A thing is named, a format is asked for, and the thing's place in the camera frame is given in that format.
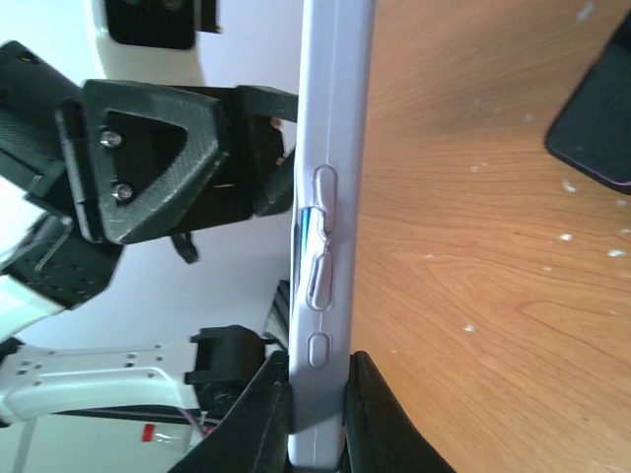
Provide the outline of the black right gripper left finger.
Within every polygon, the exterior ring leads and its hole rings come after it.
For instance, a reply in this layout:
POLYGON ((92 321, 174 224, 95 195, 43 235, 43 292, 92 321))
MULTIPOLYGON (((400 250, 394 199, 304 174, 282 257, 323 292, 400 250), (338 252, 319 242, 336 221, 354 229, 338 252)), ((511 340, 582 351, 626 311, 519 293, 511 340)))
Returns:
POLYGON ((291 426, 288 356, 274 352, 219 426, 170 473, 282 473, 291 426))

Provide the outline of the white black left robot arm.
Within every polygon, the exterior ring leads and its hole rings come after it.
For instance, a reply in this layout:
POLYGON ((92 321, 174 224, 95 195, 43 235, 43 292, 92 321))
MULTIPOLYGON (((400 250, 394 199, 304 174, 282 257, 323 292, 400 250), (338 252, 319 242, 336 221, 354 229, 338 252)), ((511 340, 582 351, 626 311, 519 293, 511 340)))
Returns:
POLYGON ((15 335, 28 345, 73 352, 151 348, 230 325, 281 337, 267 316, 276 281, 288 274, 290 220, 285 212, 201 231, 203 260, 194 266, 164 239, 142 243, 124 256, 111 289, 15 335))

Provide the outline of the purple phone black screen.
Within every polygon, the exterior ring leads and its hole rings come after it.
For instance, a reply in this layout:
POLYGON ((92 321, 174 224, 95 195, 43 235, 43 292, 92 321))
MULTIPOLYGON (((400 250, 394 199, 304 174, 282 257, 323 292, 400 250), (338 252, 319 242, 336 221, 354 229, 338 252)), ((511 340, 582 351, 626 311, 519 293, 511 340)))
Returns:
POLYGON ((548 128, 546 151, 628 195, 630 95, 630 18, 625 17, 548 128))

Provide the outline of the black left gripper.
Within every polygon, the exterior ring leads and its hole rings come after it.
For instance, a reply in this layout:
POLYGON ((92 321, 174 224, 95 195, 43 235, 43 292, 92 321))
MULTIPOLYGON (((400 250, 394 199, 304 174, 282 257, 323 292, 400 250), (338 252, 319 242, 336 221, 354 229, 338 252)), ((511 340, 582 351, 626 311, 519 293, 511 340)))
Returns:
POLYGON ((30 99, 44 166, 27 200, 95 244, 281 214, 293 159, 272 122, 297 111, 297 95, 256 86, 91 80, 78 100, 30 99))

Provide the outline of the lavender phone case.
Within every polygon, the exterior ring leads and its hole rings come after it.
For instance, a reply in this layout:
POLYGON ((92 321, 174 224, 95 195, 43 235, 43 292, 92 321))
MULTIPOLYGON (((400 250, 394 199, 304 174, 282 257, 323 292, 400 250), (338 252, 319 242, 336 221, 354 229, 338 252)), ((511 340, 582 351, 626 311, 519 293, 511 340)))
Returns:
POLYGON ((344 448, 357 221, 374 1, 304 5, 294 162, 287 452, 301 470, 334 471, 344 448), (294 264, 294 223, 313 207, 307 252, 294 264))

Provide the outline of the blue phone black screen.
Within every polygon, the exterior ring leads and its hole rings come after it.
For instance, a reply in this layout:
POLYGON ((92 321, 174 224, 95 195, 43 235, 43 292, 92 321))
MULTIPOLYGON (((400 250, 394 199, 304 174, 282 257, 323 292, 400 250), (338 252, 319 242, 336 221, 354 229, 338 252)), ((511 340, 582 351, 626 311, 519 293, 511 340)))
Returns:
POLYGON ((300 268, 309 244, 309 232, 313 207, 300 208, 295 215, 294 223, 294 264, 300 268))

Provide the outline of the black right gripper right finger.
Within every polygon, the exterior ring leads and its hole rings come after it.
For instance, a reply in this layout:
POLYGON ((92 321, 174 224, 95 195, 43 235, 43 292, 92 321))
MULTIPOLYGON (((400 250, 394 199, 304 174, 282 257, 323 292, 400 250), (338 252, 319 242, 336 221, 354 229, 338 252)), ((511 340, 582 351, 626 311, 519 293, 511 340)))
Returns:
POLYGON ((343 472, 452 472, 419 433, 370 355, 351 356, 345 401, 343 472))

